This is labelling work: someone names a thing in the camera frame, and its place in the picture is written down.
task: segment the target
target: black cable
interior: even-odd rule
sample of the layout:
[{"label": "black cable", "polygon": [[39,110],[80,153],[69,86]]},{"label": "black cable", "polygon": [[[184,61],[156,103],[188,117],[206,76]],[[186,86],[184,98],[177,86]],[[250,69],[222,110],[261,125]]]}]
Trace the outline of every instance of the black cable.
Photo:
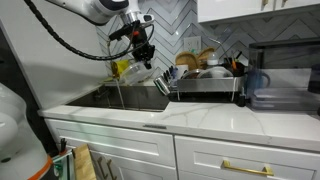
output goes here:
[{"label": "black cable", "polygon": [[41,24],[43,25],[43,27],[49,32],[49,34],[56,40],[58,41],[62,46],[64,46],[66,49],[68,49],[69,51],[87,58],[87,59],[91,59],[91,60],[96,60],[96,61],[107,61],[107,60],[114,60],[117,58],[120,58],[130,52],[134,52],[136,50],[138,50],[139,48],[141,48],[143,45],[145,45],[150,39],[151,37],[148,38],[148,41],[146,41],[145,43],[143,43],[141,46],[138,46],[132,50],[129,51],[130,46],[132,44],[132,37],[133,37],[133,32],[131,33],[131,39],[130,39],[130,43],[127,47],[126,50],[116,54],[116,55],[110,55],[110,56],[94,56],[94,55],[90,55],[87,53],[84,53],[80,50],[77,50],[76,48],[72,47],[70,44],[68,44],[67,42],[65,42],[62,38],[60,38],[60,36],[53,30],[53,28],[48,24],[47,20],[43,18],[42,14],[38,11],[37,7],[34,5],[34,3],[31,0],[24,0],[24,2],[29,6],[30,10],[33,12],[33,14],[36,16],[36,18],[41,22]]}]

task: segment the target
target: drying rack tray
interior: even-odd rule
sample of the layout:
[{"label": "drying rack tray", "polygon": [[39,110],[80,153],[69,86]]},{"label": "drying rack tray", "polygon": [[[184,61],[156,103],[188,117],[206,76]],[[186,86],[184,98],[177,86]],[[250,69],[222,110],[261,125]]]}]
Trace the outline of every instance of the drying rack tray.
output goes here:
[{"label": "drying rack tray", "polygon": [[179,92],[241,92],[244,83],[242,77],[180,79],[176,90]]}]

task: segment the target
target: dish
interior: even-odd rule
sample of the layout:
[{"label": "dish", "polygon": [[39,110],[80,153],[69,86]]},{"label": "dish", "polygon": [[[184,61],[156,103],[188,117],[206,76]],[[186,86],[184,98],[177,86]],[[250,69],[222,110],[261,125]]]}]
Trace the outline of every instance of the dish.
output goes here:
[{"label": "dish", "polygon": [[216,66],[199,73],[197,78],[226,78],[233,77],[233,74],[226,68],[221,66]]},{"label": "dish", "polygon": [[148,78],[153,71],[153,69],[148,70],[142,62],[134,63],[122,72],[120,83],[133,85]]},{"label": "dish", "polygon": [[202,69],[194,69],[192,71],[188,71],[182,75],[181,79],[196,79],[198,75],[203,71],[204,70]]}]

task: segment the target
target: wall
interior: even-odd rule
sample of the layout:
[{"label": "wall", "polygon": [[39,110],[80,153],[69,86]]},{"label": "wall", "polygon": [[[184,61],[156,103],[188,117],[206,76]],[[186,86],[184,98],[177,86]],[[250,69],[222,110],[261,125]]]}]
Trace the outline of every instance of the wall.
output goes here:
[{"label": "wall", "polygon": [[[222,49],[208,37],[223,43],[225,49],[243,51],[241,59],[249,57],[248,45],[254,42],[311,38],[320,36],[320,10],[290,15],[259,18],[236,23],[200,25],[197,23],[196,0],[140,0],[142,13],[155,16],[155,33],[151,44],[156,45],[155,67],[167,69],[175,56],[183,51],[183,38],[202,37],[202,48],[213,46],[222,54]],[[97,27],[102,51],[107,54],[105,39],[110,32],[120,28],[122,22],[113,18],[106,26]],[[112,53],[120,52],[127,40],[113,43]]]},{"label": "wall", "polygon": [[[44,0],[33,1],[63,39],[82,51],[101,55],[95,26]],[[106,76],[103,62],[86,60],[58,44],[24,1],[1,1],[0,19],[40,108],[63,104],[93,89]]]}]

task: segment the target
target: cup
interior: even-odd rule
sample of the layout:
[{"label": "cup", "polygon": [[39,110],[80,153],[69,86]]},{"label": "cup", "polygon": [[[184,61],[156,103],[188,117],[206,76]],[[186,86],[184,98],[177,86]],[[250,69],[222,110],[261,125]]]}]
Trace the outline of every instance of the cup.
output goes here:
[{"label": "cup", "polygon": [[271,84],[271,79],[262,70],[252,70],[248,72],[247,84],[252,89],[268,88]]},{"label": "cup", "polygon": [[122,72],[129,67],[129,60],[113,61],[111,63],[112,74],[114,78],[119,78]]},{"label": "cup", "polygon": [[189,66],[187,64],[176,65],[176,68],[178,69],[176,79],[181,79],[184,72],[189,71]]}]

